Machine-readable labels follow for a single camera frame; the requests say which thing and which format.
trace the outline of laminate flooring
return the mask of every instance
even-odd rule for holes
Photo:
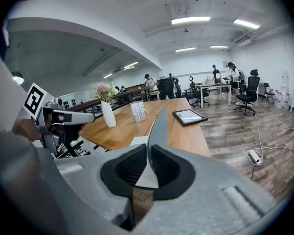
[[[246,147],[253,149],[260,147],[255,116],[247,110],[234,111],[235,104],[228,105],[228,95],[215,95],[211,91],[205,98],[210,102],[200,108],[194,108],[208,118],[200,124],[207,141],[212,158],[223,161],[235,168],[242,175],[251,178],[254,166],[246,156]],[[288,128],[294,128],[294,112],[287,109],[278,109],[272,103],[269,105],[259,97],[253,106],[259,120],[260,140],[263,147],[285,146],[294,148],[294,131],[288,130],[273,116],[275,115]],[[256,166],[253,181],[268,191],[278,202],[290,196],[294,190],[294,151],[285,148],[264,149],[264,161]],[[134,189],[134,213],[136,222],[139,222],[152,206],[153,191]]]

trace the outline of white vase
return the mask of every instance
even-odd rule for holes
[[[116,126],[116,119],[114,118],[113,111],[111,109],[111,105],[107,102],[101,101],[101,108],[103,118],[106,121],[108,127],[112,128]]]

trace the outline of white cable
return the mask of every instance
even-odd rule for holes
[[[265,112],[267,112],[265,109],[263,109],[263,108],[260,108],[260,107],[258,107],[257,105],[255,105],[257,108],[259,108],[259,109],[261,109],[261,110],[264,110]],[[285,125],[285,123],[283,123],[282,121],[280,121],[279,119],[277,119],[273,114],[271,114],[271,113],[269,113],[269,112],[267,112],[269,115],[271,115],[271,116],[273,116],[276,120],[278,120],[280,123],[282,123],[284,126],[285,126],[285,128],[287,128],[288,130],[294,130],[294,128],[288,128],[286,125]],[[293,148],[289,148],[289,147],[284,147],[284,146],[277,146],[277,147],[262,147],[262,145],[261,145],[261,141],[260,141],[260,131],[259,131],[259,123],[260,123],[260,121],[258,121],[258,119],[257,119],[257,116],[255,115],[255,118],[256,118],[256,120],[257,120],[257,131],[258,131],[258,139],[259,139],[259,144],[260,144],[260,148],[253,148],[253,150],[254,150],[254,152],[256,152],[256,153],[258,153],[260,156],[261,156],[261,161],[260,161],[260,163],[259,164],[254,164],[254,163],[252,163],[251,162],[251,160],[250,160],[250,158],[249,158],[249,151],[251,150],[249,147],[246,147],[245,148],[245,150],[247,151],[246,152],[246,155],[247,155],[247,159],[248,159],[248,161],[252,164],[252,165],[255,165],[255,166],[260,166],[261,164],[262,164],[262,162],[263,162],[263,160],[264,160],[264,151],[263,151],[263,149],[270,149],[270,150],[272,150],[272,149],[278,149],[278,148],[285,148],[285,149],[289,149],[289,150],[293,150],[294,151],[294,149]]]

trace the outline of pink flower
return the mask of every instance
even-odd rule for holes
[[[108,92],[109,91],[109,88],[107,86],[105,86],[105,85],[99,85],[97,87],[97,91],[99,93],[105,93],[105,92]]]

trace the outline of overhead lamp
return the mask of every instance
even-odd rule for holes
[[[226,49],[226,48],[227,48],[227,46],[214,46],[214,45],[212,45],[212,46],[210,46],[210,48],[220,48],[220,49]]]
[[[192,49],[196,49],[196,47],[185,48],[185,49],[177,49],[175,52],[187,51],[187,50],[192,50]]]
[[[18,84],[22,84],[24,82],[24,78],[22,76],[22,74],[18,71],[13,71],[11,72],[12,76],[13,76],[13,80]]]
[[[255,25],[253,23],[249,23],[249,22],[245,22],[245,21],[242,21],[242,20],[238,20],[236,19],[234,21],[235,24],[241,24],[241,25],[244,25],[244,26],[248,26],[248,27],[251,27],[253,29],[258,29],[260,26],[259,25]]]
[[[185,17],[185,18],[177,18],[172,19],[172,24],[181,24],[181,23],[188,23],[188,22],[198,22],[198,21],[209,21],[210,17]]]
[[[136,64],[138,64],[138,62],[135,62],[133,64],[127,65],[127,66],[123,67],[123,70],[127,70],[127,68],[130,69],[133,65],[136,65]]]
[[[111,75],[112,75],[112,73],[110,73],[110,74],[104,76],[103,78],[107,78],[107,77],[109,77],[109,76],[111,76]]]

